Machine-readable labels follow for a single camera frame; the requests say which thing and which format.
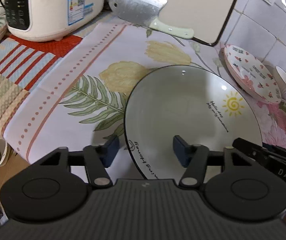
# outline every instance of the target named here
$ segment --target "pink plate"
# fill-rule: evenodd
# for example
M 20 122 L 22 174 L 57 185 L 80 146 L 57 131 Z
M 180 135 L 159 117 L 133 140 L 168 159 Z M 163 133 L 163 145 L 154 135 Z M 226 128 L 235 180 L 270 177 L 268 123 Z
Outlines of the pink plate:
M 234 45 L 224 48 L 224 57 L 231 75 L 249 95 L 267 104 L 281 102 L 274 77 L 256 57 Z

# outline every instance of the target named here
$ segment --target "white cup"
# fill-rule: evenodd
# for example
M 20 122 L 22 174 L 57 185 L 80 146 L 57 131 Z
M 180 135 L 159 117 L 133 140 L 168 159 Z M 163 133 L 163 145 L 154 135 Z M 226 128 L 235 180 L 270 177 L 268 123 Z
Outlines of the white cup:
M 273 68 L 273 76 L 278 84 L 283 101 L 286 101 L 286 72 L 279 66 Z

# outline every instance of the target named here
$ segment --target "pink floral cloth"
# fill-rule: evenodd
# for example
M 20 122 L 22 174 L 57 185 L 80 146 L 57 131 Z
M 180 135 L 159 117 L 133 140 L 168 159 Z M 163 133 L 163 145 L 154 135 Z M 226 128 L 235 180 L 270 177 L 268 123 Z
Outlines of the pink floral cloth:
M 267 105 L 257 101 L 251 105 L 264 143 L 286 148 L 286 105 Z

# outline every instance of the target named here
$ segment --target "floral tablecloth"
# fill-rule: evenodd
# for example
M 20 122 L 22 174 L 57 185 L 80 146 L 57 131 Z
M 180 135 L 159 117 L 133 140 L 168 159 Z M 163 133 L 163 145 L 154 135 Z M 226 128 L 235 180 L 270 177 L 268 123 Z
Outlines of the floral tablecloth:
M 263 142 L 286 148 L 286 104 L 266 105 L 238 87 L 227 72 L 220 48 L 129 25 L 100 23 L 38 83 L 8 123 L 4 138 L 30 163 L 60 146 L 70 151 L 120 137 L 121 149 L 108 172 L 141 178 L 126 149 L 123 117 L 135 84 L 156 68 L 183 64 L 227 80 L 247 100 Z
M 102 12 L 61 41 L 31 42 L 8 33 L 0 42 L 0 134 L 21 103 L 51 69 L 101 21 L 113 19 Z

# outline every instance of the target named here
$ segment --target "cleaver handle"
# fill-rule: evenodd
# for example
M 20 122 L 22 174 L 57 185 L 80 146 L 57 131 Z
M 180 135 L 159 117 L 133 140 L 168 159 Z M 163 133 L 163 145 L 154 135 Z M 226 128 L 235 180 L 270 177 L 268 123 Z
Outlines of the cleaver handle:
M 175 26 L 167 25 L 161 22 L 158 17 L 151 22 L 150 26 L 151 29 L 167 33 L 169 35 L 173 35 L 183 39 L 191 39 L 194 37 L 194 30 L 190 28 L 180 28 Z

